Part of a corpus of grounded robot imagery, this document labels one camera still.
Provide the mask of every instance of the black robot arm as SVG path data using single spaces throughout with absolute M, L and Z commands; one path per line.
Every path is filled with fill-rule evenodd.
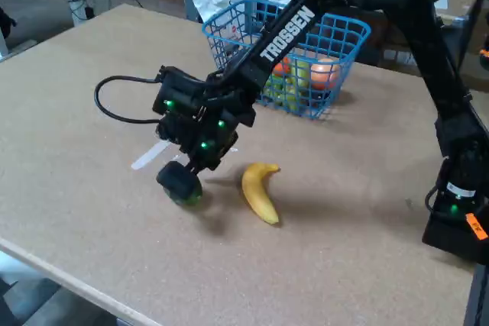
M 199 196 L 198 172 L 214 170 L 220 164 L 238 139 L 235 130 L 239 124 L 253 125 L 252 105 L 273 68 L 324 13 L 339 6 L 382 10 L 404 33 L 439 113 L 436 135 L 445 160 L 426 197 L 431 215 L 423 241 L 489 263 L 487 235 L 484 237 L 485 223 L 489 224 L 489 135 L 442 39 L 434 1 L 290 0 L 274 21 L 264 25 L 257 43 L 240 51 L 205 82 L 176 68 L 162 67 L 155 80 L 161 87 L 153 106 L 163 116 L 157 133 L 178 144 L 189 163 L 185 167 L 168 163 L 157 181 L 177 201 Z M 435 202 L 430 205 L 434 194 Z

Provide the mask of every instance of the orange label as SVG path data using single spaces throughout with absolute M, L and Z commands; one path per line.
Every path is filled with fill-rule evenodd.
M 470 214 L 467 214 L 465 216 L 465 218 L 467 219 L 468 225 L 471 226 L 472 230 L 474 231 L 475 235 L 477 236 L 477 238 L 479 240 L 485 240 L 486 238 L 489 237 L 487 235 L 486 231 L 484 229 L 482 229 L 481 223 L 479 223 L 479 221 L 477 220 L 475 215 L 470 213 Z

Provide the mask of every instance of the white tape mark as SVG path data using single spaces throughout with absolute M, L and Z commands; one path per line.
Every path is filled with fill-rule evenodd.
M 458 196 L 462 196 L 464 198 L 473 198 L 475 196 L 475 191 L 468 191 L 468 190 L 460 189 L 459 187 L 455 186 L 451 182 L 448 183 L 446 188 L 447 188 L 447 190 L 453 192 L 454 194 L 456 194 Z
M 132 169 L 141 169 L 144 166 L 146 166 L 150 161 L 152 161 L 154 158 L 157 157 L 158 154 L 163 152 L 168 146 L 170 145 L 170 142 L 167 140 L 160 140 L 158 141 L 151 149 L 149 149 L 148 152 L 143 154 L 136 160 L 134 163 L 131 164 Z

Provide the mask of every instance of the banana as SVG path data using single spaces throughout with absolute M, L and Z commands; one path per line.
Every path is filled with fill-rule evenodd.
M 245 170 L 241 180 L 241 187 L 246 200 L 253 211 L 268 224 L 278 223 L 278 214 L 274 204 L 268 198 L 261 180 L 267 174 L 274 173 L 279 169 L 277 164 L 252 163 Z

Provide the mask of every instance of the person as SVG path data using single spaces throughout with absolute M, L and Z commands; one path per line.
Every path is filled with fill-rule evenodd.
M 3 38 L 7 38 L 10 34 L 11 28 L 15 27 L 17 22 L 10 18 L 7 13 L 0 7 L 0 31 L 2 31 Z

